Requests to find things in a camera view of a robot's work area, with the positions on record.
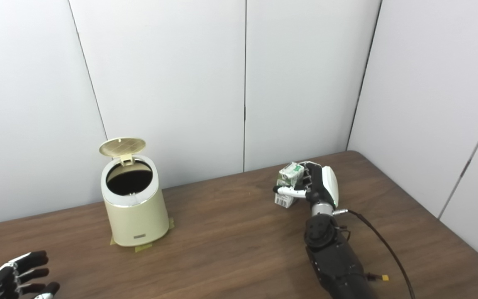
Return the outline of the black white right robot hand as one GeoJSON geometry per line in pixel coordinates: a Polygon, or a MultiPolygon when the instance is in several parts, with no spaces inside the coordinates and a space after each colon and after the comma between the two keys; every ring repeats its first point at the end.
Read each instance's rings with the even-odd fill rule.
{"type": "Polygon", "coordinates": [[[296,199],[305,199],[313,205],[326,203],[333,208],[339,206],[336,174],[329,166],[311,161],[291,162],[279,170],[273,192],[275,202],[285,208],[296,199]]]}

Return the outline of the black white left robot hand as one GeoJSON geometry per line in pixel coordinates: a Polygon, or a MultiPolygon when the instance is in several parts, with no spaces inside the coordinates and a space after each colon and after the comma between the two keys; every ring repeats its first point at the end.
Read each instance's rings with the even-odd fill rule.
{"type": "Polygon", "coordinates": [[[32,294],[35,299],[53,299],[59,292],[58,282],[48,284],[30,283],[31,280],[47,277],[50,273],[49,259],[45,250],[25,253],[11,259],[0,267],[0,299],[21,299],[32,294]]]}

